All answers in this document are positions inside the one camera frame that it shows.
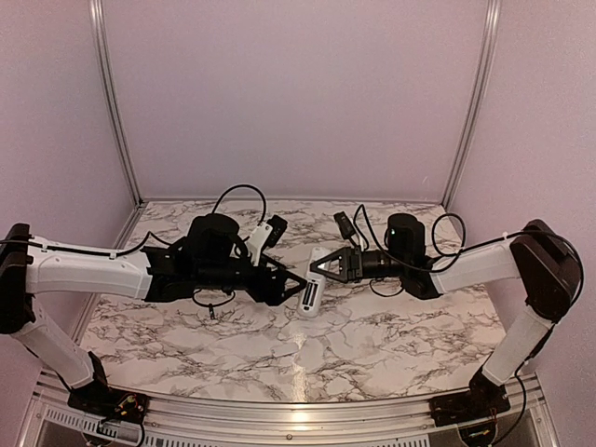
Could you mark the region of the white remote control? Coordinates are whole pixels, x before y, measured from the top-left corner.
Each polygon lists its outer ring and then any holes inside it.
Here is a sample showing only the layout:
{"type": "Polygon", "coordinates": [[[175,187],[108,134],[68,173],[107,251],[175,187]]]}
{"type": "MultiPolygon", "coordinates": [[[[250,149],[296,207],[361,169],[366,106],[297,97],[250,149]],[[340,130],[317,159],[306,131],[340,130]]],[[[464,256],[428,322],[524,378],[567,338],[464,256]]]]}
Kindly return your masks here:
{"type": "MultiPolygon", "coordinates": [[[[311,272],[309,266],[312,262],[322,259],[329,254],[331,254],[330,250],[320,246],[313,248],[311,251],[305,275],[307,284],[297,306],[297,313],[303,318],[313,318],[318,314],[326,285],[326,278],[320,273],[311,272]]],[[[326,271],[329,269],[329,265],[329,262],[321,263],[318,265],[318,268],[326,271]]]]}

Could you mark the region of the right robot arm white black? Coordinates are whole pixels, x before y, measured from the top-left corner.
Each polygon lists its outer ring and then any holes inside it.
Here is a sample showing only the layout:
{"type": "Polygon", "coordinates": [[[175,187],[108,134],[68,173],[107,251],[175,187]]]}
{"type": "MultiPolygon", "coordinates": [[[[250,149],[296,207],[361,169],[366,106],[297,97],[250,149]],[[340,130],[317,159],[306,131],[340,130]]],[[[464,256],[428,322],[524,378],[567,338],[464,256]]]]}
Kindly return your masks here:
{"type": "Polygon", "coordinates": [[[480,417],[497,402],[497,392],[535,357],[553,328],[576,303],[585,273],[575,247],[543,221],[455,253],[426,254],[426,229],[414,216],[395,213],[387,220],[386,245],[372,251],[343,247],[315,259],[310,272],[341,283],[397,278],[411,296],[431,300],[478,284],[518,278],[524,308],[505,337],[469,382],[461,408],[480,417]]]}

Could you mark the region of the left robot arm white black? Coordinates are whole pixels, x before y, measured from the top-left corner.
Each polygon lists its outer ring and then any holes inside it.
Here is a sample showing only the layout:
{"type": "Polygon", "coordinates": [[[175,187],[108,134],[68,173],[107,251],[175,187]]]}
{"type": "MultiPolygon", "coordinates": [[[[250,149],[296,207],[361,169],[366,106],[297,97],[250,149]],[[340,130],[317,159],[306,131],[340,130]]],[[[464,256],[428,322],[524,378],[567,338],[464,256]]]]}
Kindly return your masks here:
{"type": "Polygon", "coordinates": [[[34,237],[29,225],[17,223],[1,242],[1,332],[45,362],[95,413],[111,413],[117,394],[101,361],[66,335],[34,297],[74,291],[172,303],[199,291],[244,291],[256,303],[278,306],[306,286],[264,254],[286,227],[273,216],[243,239],[234,219],[212,212],[196,217],[184,237],[164,248],[109,251],[34,237]]]}

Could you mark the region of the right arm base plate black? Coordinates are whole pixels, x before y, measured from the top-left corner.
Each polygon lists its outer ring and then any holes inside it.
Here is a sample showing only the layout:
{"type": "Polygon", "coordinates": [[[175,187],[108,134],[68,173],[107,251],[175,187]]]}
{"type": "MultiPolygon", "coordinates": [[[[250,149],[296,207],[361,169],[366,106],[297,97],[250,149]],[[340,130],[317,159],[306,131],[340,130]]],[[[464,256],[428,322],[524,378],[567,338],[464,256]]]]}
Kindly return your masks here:
{"type": "Polygon", "coordinates": [[[511,406],[506,392],[486,397],[469,390],[431,398],[429,408],[435,426],[446,427],[494,417],[509,411],[511,406]]]}

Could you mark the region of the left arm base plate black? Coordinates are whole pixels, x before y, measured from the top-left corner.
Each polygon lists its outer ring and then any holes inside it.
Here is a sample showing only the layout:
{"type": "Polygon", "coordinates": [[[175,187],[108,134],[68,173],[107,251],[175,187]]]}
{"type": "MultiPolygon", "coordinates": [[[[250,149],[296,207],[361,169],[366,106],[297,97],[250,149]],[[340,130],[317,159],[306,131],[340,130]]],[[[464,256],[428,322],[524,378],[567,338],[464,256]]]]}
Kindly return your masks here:
{"type": "Polygon", "coordinates": [[[91,382],[70,387],[68,405],[71,408],[93,413],[103,419],[142,424],[148,408],[149,397],[108,385],[100,359],[88,352],[92,365],[91,382]]]}

